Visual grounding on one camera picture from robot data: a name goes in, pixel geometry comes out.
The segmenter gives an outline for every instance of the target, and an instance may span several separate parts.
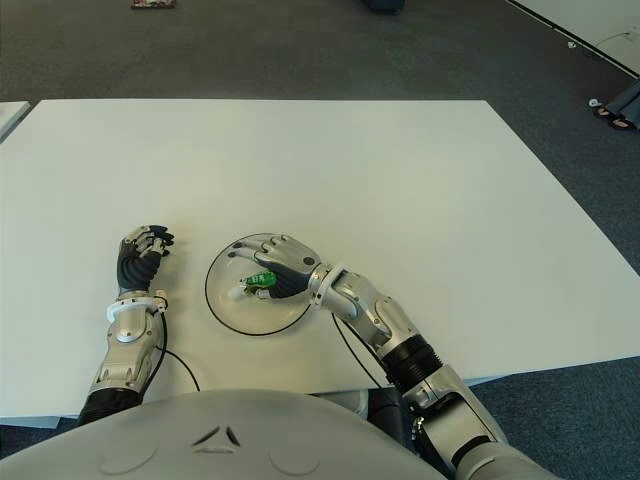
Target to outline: object on floor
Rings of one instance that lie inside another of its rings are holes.
[[[176,0],[131,0],[131,8],[175,8]]]
[[[404,7],[404,0],[364,0],[365,5],[375,11],[397,11]]]
[[[597,107],[593,109],[593,116],[596,118],[602,118],[604,120],[612,120],[618,118],[617,115],[614,115],[606,108]]]
[[[640,80],[606,104],[606,109],[620,117],[628,126],[612,125],[617,130],[640,129]]]

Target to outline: clear plastic plate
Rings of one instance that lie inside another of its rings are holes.
[[[266,241],[271,233],[259,233],[229,244],[211,263],[205,282],[205,295],[211,313],[227,328],[243,335],[261,336],[281,332],[300,320],[310,306],[307,292],[289,298],[259,299],[234,297],[230,292],[242,278],[265,268],[242,257],[228,257],[233,245],[243,240]]]

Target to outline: black rubber joint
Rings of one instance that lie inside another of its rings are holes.
[[[104,388],[93,392],[78,416],[78,426],[95,422],[114,413],[136,407],[142,403],[142,396],[127,388]]]
[[[415,335],[382,358],[390,380],[405,393],[442,367],[433,347],[422,335]]]

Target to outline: black ring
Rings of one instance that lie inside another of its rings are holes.
[[[246,335],[247,337],[266,337],[267,335],[273,335],[274,333],[279,333],[282,332],[283,330],[286,330],[287,328],[291,327],[292,325],[295,325],[296,323],[298,323],[300,321],[300,319],[302,317],[304,317],[304,314],[307,313],[307,311],[309,310],[309,308],[311,308],[311,303],[309,303],[309,305],[307,306],[307,308],[304,309],[304,312],[302,312],[300,314],[300,316],[298,318],[296,318],[293,322],[291,322],[288,325],[285,325],[282,328],[279,328],[278,330],[274,330],[272,332],[266,332],[266,333],[247,333],[247,332],[243,332],[242,330],[238,330],[237,328],[233,328],[230,325],[227,325],[226,323],[224,323],[222,321],[222,319],[216,315],[216,312],[213,310],[213,307],[211,306],[211,302],[209,301],[209,295],[207,294],[207,284],[209,283],[209,273],[211,273],[211,269],[213,268],[213,264],[216,263],[216,260],[218,260],[218,258],[220,258],[220,256],[229,248],[229,247],[233,247],[236,243],[242,242],[242,240],[245,240],[249,237],[255,237],[256,235],[275,235],[273,233],[253,233],[251,235],[247,235],[246,237],[242,237],[232,243],[230,243],[229,245],[227,245],[226,247],[224,247],[222,249],[222,251],[216,255],[216,258],[213,259],[213,261],[211,262],[211,265],[209,265],[209,269],[207,270],[207,276],[204,279],[204,298],[207,301],[207,306],[209,307],[209,310],[211,311],[212,315],[215,317],[216,320],[218,320],[218,322],[220,322],[222,325],[224,325],[225,327],[227,327],[229,330],[234,331],[236,333],[239,333],[240,335]]]

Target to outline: gray carpet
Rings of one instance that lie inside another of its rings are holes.
[[[594,119],[632,79],[502,0],[3,0],[0,100],[486,99],[640,272],[640,134]],[[463,119],[443,118],[451,128]],[[640,478],[640,360],[478,387],[514,444],[569,479]],[[3,454],[42,432],[0,429]]]

